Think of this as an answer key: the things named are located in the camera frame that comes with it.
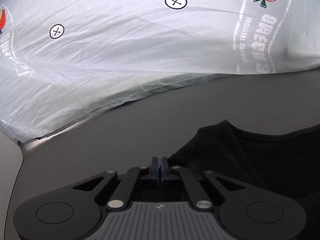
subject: black cloth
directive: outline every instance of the black cloth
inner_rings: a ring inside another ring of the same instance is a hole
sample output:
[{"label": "black cloth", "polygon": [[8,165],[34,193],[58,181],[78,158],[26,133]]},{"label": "black cloth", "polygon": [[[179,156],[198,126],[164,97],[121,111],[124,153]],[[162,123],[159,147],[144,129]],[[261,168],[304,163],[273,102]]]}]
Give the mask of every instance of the black cloth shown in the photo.
[{"label": "black cloth", "polygon": [[228,121],[202,127],[169,166],[214,170],[287,196],[306,211],[305,240],[320,239],[320,125],[285,135],[240,130]]}]

